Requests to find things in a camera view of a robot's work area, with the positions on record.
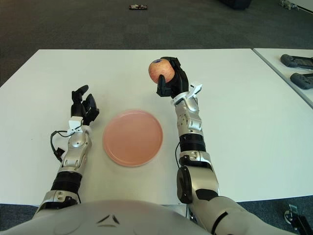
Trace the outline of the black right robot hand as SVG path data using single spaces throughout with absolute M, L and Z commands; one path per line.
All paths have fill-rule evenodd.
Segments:
M 178 105 L 181 101 L 187 102 L 193 100 L 198 104 L 197 95 L 202 89 L 202 84 L 189 84 L 185 71 L 181 68 L 181 64 L 176 57 L 161 57 L 169 62 L 170 68 L 173 69 L 174 75 L 170 81 L 166 82 L 165 75 L 158 77 L 156 93 L 160 97 L 171 97 L 172 104 Z

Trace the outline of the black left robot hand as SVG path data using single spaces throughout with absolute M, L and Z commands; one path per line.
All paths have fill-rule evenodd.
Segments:
M 71 92 L 73 104 L 70 109 L 70 119 L 68 121 L 68 135 L 75 132 L 83 132 L 85 126 L 89 126 L 99 115 L 99 109 L 97 108 L 96 101 L 92 94 L 89 94 L 86 99 L 83 100 L 83 95 L 88 89 L 89 86 L 84 85 Z

